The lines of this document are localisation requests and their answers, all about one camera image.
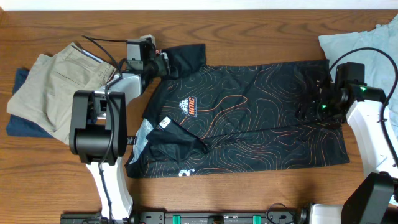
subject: navy blue fabric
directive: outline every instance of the navy blue fabric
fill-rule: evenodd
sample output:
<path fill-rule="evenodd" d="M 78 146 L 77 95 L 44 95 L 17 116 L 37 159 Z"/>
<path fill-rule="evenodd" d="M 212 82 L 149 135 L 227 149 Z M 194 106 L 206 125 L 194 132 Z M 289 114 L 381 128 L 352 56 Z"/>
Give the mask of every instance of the navy blue fabric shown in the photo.
<path fill-rule="evenodd" d="M 28 70 L 22 68 L 17 69 L 12 94 L 15 94 L 16 91 L 18 91 L 19 88 L 25 83 L 28 74 Z M 11 115 L 10 122 L 8 122 L 6 130 L 9 136 L 53 138 L 36 123 L 14 115 Z"/>

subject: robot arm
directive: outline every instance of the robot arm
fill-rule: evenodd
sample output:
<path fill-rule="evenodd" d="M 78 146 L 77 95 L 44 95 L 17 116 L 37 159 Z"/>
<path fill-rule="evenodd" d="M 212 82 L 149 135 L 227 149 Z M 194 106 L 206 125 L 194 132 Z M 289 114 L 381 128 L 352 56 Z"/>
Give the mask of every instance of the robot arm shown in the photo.
<path fill-rule="evenodd" d="M 154 44 L 151 35 L 127 41 L 126 71 L 115 74 L 107 83 L 110 101 L 105 98 L 105 86 L 95 91 L 77 91 L 73 96 L 71 152 L 79 155 L 94 177 L 102 202 L 101 216 L 109 218 L 108 202 L 111 202 L 112 218 L 116 222 L 129 218 L 133 205 L 121 164 L 127 147 L 126 105 L 140 96 L 153 78 L 170 73 L 167 54 L 157 55 Z M 112 104 L 113 120 L 107 116 L 108 103 Z M 97 124 L 101 119 L 105 125 Z M 111 139 L 111 150 L 106 153 Z M 104 156 L 102 180 L 98 163 Z"/>

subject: black t-shirt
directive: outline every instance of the black t-shirt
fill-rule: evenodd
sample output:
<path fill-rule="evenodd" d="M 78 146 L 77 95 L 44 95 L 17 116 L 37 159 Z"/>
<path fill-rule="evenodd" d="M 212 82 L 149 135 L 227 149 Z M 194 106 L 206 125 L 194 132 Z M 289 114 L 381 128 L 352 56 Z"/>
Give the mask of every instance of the black t-shirt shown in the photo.
<path fill-rule="evenodd" d="M 208 66 L 205 45 L 165 49 L 162 79 L 143 118 L 154 130 L 129 177 L 173 177 L 320 167 L 349 162 L 341 126 L 297 110 L 328 61 Z"/>

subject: white tag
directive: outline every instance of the white tag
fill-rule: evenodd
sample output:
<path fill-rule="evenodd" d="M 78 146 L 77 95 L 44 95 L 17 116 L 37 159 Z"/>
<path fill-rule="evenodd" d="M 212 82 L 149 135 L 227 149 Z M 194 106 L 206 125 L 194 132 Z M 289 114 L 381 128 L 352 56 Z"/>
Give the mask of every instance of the white tag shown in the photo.
<path fill-rule="evenodd" d="M 167 116 L 167 117 L 165 117 L 165 118 L 163 119 L 163 121 L 161 121 L 161 122 L 159 123 L 159 125 L 160 125 L 160 127 L 162 127 L 162 128 L 166 128 L 167 125 L 169 125 L 170 121 L 171 121 L 170 118 Z"/>

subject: printed logo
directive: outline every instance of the printed logo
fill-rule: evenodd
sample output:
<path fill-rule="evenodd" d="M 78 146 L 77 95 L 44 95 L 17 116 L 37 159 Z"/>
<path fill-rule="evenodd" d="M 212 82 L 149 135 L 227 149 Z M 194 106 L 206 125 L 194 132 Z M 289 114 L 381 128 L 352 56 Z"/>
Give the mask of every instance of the printed logo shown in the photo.
<path fill-rule="evenodd" d="M 197 116 L 197 98 L 190 96 L 186 99 L 183 99 L 180 102 L 180 108 L 182 110 L 182 114 L 187 114 L 189 116 L 196 117 Z"/>
<path fill-rule="evenodd" d="M 178 173 L 178 176 L 179 176 L 179 177 L 183 177 L 183 176 L 185 175 L 185 176 L 189 177 L 191 174 L 194 173 L 194 171 L 195 171 L 195 169 L 181 170 L 181 171 Z"/>

